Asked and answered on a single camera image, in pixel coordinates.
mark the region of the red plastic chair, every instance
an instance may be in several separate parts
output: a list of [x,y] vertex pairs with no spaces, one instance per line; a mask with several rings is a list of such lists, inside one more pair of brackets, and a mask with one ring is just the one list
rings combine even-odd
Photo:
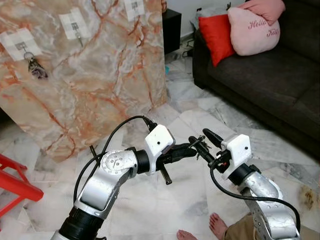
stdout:
[[[15,169],[22,179],[5,172],[5,168]],[[0,218],[24,199],[37,202],[43,197],[44,193],[39,188],[31,185],[23,174],[25,170],[27,170],[26,166],[0,154],[0,188],[19,195],[15,200],[0,209]]]

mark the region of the hello kitty pillow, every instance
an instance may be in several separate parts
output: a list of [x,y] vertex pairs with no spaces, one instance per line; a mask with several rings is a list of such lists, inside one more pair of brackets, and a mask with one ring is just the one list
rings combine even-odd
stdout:
[[231,7],[228,10],[231,43],[240,56],[249,56],[273,49],[279,42],[280,25],[271,26],[250,10]]

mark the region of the marble floor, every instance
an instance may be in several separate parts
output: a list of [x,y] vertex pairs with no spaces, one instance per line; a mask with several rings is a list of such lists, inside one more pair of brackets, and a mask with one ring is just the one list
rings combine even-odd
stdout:
[[[182,57],[181,46],[166,56],[168,103],[146,115],[166,125],[178,144],[209,128],[226,138],[250,136],[253,157],[249,161],[275,181],[287,201],[300,212],[304,231],[320,238],[320,164],[267,126],[234,107],[220,96],[194,85],[192,58]],[[135,120],[114,136],[109,150],[143,146],[147,129]],[[101,151],[106,139],[94,147]],[[212,148],[212,154],[218,150]],[[28,167],[30,182],[42,189],[39,202],[25,200],[0,220],[0,240],[49,240],[73,206],[73,189],[79,172],[92,157],[89,149],[62,163],[43,154],[33,140],[12,122],[0,126],[0,153]],[[175,240],[184,229],[199,240],[215,240],[208,228],[209,215],[217,212],[231,225],[249,210],[241,200],[220,192],[212,183],[205,161],[186,158],[167,166],[173,183],[166,185],[160,173],[137,175],[128,180],[98,233],[108,240]],[[230,189],[229,181],[218,181]],[[15,196],[0,192],[0,208]]]

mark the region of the white sticker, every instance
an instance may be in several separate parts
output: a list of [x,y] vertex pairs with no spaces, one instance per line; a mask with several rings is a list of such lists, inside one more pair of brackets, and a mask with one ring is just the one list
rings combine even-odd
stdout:
[[0,42],[14,61],[25,59],[25,52],[30,52],[34,56],[42,54],[34,37],[27,28],[20,28],[12,34],[2,32],[0,34]]
[[129,22],[133,21],[135,17],[145,14],[143,0],[124,0],[124,4]]
[[78,7],[71,9],[71,13],[59,14],[65,35],[67,39],[90,38],[90,32],[87,28],[84,18]]

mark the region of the red pillow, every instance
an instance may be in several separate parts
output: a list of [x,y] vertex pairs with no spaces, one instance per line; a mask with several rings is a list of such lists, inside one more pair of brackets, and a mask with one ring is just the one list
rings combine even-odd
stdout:
[[215,67],[222,59],[236,53],[231,44],[231,26],[227,14],[199,17],[199,29],[210,49]]

